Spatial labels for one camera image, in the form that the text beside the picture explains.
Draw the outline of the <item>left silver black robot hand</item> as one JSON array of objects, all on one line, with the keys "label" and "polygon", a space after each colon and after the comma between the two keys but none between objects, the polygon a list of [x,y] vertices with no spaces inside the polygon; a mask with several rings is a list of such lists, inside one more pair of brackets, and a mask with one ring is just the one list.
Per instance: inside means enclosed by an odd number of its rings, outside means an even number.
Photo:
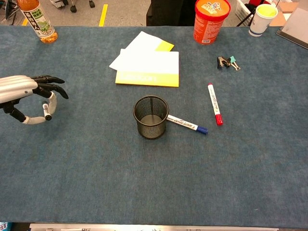
[{"label": "left silver black robot hand", "polygon": [[[15,75],[2,77],[0,79],[0,107],[6,114],[11,115],[23,124],[35,125],[52,119],[57,107],[57,97],[55,91],[68,99],[68,95],[58,84],[65,83],[64,80],[50,75],[28,77],[25,75]],[[42,96],[49,100],[43,103],[44,116],[29,117],[20,112],[15,105],[22,98],[33,94]]]}]

